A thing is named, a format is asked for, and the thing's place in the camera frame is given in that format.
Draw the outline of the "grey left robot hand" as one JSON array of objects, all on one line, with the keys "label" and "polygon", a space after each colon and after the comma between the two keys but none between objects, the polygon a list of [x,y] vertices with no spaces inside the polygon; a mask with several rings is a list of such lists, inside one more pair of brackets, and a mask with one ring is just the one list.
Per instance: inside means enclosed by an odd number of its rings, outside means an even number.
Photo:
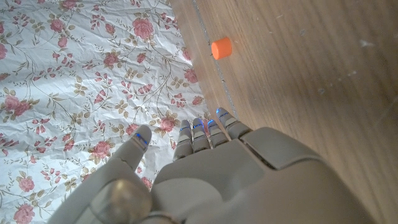
[{"label": "grey left robot hand", "polygon": [[152,187],[137,176],[152,133],[140,126],[53,213],[50,223],[374,223],[316,152],[223,108],[182,121]]}]

